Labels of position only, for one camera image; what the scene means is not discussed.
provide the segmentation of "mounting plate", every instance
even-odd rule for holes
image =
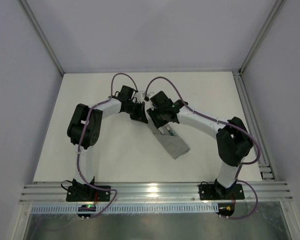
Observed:
[[[111,189],[111,186],[96,186],[101,189]],[[76,191],[74,186],[68,187],[68,192],[66,194],[66,201],[67,202],[94,202],[97,195],[98,202],[109,202],[110,201],[110,191],[101,191],[96,190],[88,186],[88,195],[89,197],[83,197],[83,194]]]
[[[220,199],[215,191],[215,186],[213,184],[200,184],[199,186],[200,200],[232,200],[231,195]],[[232,192],[235,194],[236,200],[245,199],[244,190],[241,184],[235,184],[233,186]]]

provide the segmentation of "white table surface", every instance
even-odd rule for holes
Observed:
[[[77,104],[92,105],[107,99],[114,73],[65,74],[36,169],[35,182],[72,180],[76,172],[75,148],[67,128]],[[239,117],[246,125],[236,85],[231,72],[140,72],[129,73],[139,90],[157,77],[169,78],[185,101],[196,109],[216,117]],[[133,86],[126,77],[115,79],[113,91],[122,85]],[[173,101],[174,89],[162,79],[149,92],[164,91]],[[190,126],[171,123],[190,146],[190,151],[173,159],[144,124],[130,120],[126,113],[102,121],[100,137],[93,147],[93,170],[98,182],[200,182],[214,181],[221,159],[217,142]],[[256,157],[253,150],[245,158]],[[261,181],[258,164],[242,168],[239,179]]]

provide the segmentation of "gray wall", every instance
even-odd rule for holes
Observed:
[[[0,240],[36,169],[61,84],[16,0],[0,0]]]
[[[66,73],[238,69],[275,0],[28,0]]]
[[[300,0],[288,0],[244,73],[280,179],[300,209]]]

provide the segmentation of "gray cloth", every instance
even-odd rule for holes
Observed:
[[[147,125],[173,159],[177,159],[179,156],[189,152],[190,147],[169,124],[157,129],[152,120],[148,119]]]

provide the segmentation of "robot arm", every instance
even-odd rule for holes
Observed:
[[[214,190],[221,199],[226,198],[232,192],[240,163],[253,147],[253,142],[236,129],[194,114],[180,100],[173,103],[163,91],[151,97],[150,101],[153,107],[148,109],[147,113],[157,128],[169,122],[185,124],[208,134],[217,141],[222,164],[219,175],[214,182]],[[231,120],[218,117],[212,118],[246,130],[243,122],[238,117]]]
[[[79,162],[81,173],[91,184],[93,184],[95,181],[93,172],[93,149],[91,146],[95,145],[99,138],[102,120],[111,115],[124,112],[128,113],[132,120],[146,124],[148,123],[144,109],[144,103],[133,100],[134,91],[135,90],[131,87],[122,86],[120,92],[116,92],[116,94],[110,97],[107,102],[96,106],[91,111],[89,122],[80,146]],[[70,141],[74,145],[77,154],[78,144],[86,123],[88,112],[92,107],[93,106],[78,104],[74,110],[72,119],[67,129],[67,135],[70,137]],[[93,201],[95,191],[85,184],[78,173],[77,167],[75,169],[76,174],[72,181],[72,186],[69,187],[69,191],[71,191],[69,202],[83,201],[87,199]]]

